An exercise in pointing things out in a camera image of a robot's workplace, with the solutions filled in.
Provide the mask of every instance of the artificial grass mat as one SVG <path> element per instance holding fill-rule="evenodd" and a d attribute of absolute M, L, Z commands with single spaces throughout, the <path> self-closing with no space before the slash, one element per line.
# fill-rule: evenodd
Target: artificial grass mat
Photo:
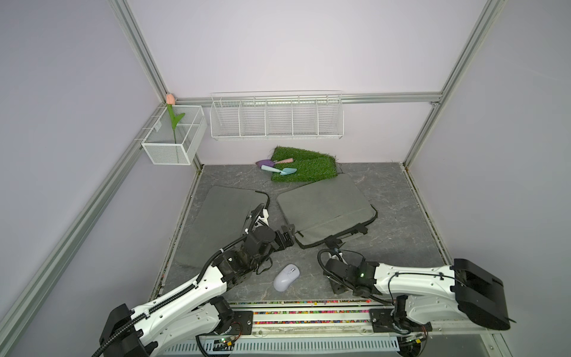
<path fill-rule="evenodd" d="M 278 146 L 274 150 L 272 161 L 280 161 L 293 158 L 292 163 L 279 163 L 276 168 L 282 170 L 285 167 L 297 169 L 297 172 L 289 175 L 274 173 L 272 181 L 275 182 L 316 182 L 319 180 L 334 178 L 337 176 L 335 158 L 331 155 L 318 153 L 294 147 Z"/>

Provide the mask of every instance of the wire shelf basket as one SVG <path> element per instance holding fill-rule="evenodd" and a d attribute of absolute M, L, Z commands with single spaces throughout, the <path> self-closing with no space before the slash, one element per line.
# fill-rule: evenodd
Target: wire shelf basket
<path fill-rule="evenodd" d="M 216 140 L 341 138 L 341 92 L 212 94 Z"/>
<path fill-rule="evenodd" d="M 208 126 L 204 111 L 193 105 L 173 105 L 172 111 L 175 115 L 186 113 L 175 132 L 165 107 L 142 145 L 155 165 L 190 165 Z"/>

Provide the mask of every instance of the white robotic arm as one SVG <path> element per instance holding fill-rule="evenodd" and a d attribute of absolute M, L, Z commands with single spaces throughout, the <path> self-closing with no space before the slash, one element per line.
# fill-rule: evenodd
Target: white robotic arm
<path fill-rule="evenodd" d="M 130 310 L 125 304 L 113 309 L 99 340 L 98 357 L 154 357 L 188 338 L 207 333 L 227 334 L 235 314 L 221 295 L 241 283 L 274 251 L 293 245 L 293 226 L 274 231 L 266 224 L 255 227 L 262 212 L 252 213 L 245 235 L 221 248 L 200 274 L 170 291 Z M 330 279 L 334 293 L 351 290 L 393 308 L 369 309 L 375 332 L 402 335 L 430 328 L 430 321 L 464 320 L 494 330 L 510 327 L 503 283 L 479 266 L 455 259 L 453 266 L 437 268 L 395 267 L 367 262 L 348 264 L 336 242 L 326 240 L 317 261 Z M 326 264 L 322 253 L 329 253 Z"/>
<path fill-rule="evenodd" d="M 210 257 L 200 274 L 132 310 L 125 304 L 113 309 L 93 357 L 155 356 L 193 336 L 228 332 L 234 312 L 220 295 L 257 271 L 273 252 L 293 246 L 294 226 L 270 229 L 259 219 L 263 206 L 252 212 L 246 234 Z"/>
<path fill-rule="evenodd" d="M 411 332 L 430 321 L 467 319 L 492 330 L 508 330 L 513 322 L 508 317 L 502 281 L 469 260 L 455 259 L 452 266 L 412 268 L 367 262 L 363 257 L 353 266 L 343 259 L 337 242 L 326 243 L 329 249 L 320 250 L 317 261 L 334 293 L 351 290 L 354 296 L 394 306 L 390 318 L 371 313 L 373 327 L 379 320 L 379 331 Z M 330 256 L 326 264 L 321 261 L 323 253 Z"/>

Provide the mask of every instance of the mounting plate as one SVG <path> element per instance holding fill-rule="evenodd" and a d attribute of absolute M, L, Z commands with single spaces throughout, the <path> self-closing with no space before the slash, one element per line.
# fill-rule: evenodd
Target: mounting plate
<path fill-rule="evenodd" d="M 393 316 L 391 315 L 392 309 L 390 308 L 372 308 L 369 310 L 369 315 L 371 317 L 371 323 L 373 325 L 373 332 L 394 332 L 395 323 Z M 422 325 L 408 321 L 409 326 L 407 329 L 410 332 L 422 332 Z M 424 325 L 427 331 L 432 331 L 431 323 Z"/>
<path fill-rule="evenodd" d="M 234 318 L 232 318 L 232 322 L 239 322 L 242 326 L 242 335 L 251 335 L 252 334 L 252 326 L 254 325 L 254 312 L 253 311 L 234 311 Z M 224 335 L 239 335 L 240 334 L 240 325 L 233 324 L 230 325 L 230 331 L 225 333 Z M 215 335 L 213 332 L 206 334 L 206 335 Z"/>

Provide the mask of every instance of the white wall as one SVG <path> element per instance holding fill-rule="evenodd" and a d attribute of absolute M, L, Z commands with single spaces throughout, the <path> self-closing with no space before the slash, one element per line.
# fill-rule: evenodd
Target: white wall
<path fill-rule="evenodd" d="M 168 89 L 440 91 L 485 0 L 129 0 Z"/>
<path fill-rule="evenodd" d="M 411 172 L 452 255 L 504 281 L 514 356 L 567 356 L 571 3 L 509 1 Z"/>
<path fill-rule="evenodd" d="M 112 309 L 147 302 L 193 176 L 143 153 L 10 357 L 90 356 Z"/>
<path fill-rule="evenodd" d="M 2 1 L 0 49 L 1 318 L 158 100 L 105 0 Z M 91 355 L 146 301 L 193 174 L 143 153 L 12 356 Z"/>
<path fill-rule="evenodd" d="M 0 3 L 0 317 L 158 104 L 105 0 Z"/>
<path fill-rule="evenodd" d="M 210 128 L 198 150 L 208 165 L 252 164 L 272 156 L 277 145 L 321 151 L 339 162 L 401 162 L 407 156 L 429 103 L 344 105 L 345 135 L 341 139 L 216 141 Z M 210 109 L 205 114 L 210 116 Z"/>

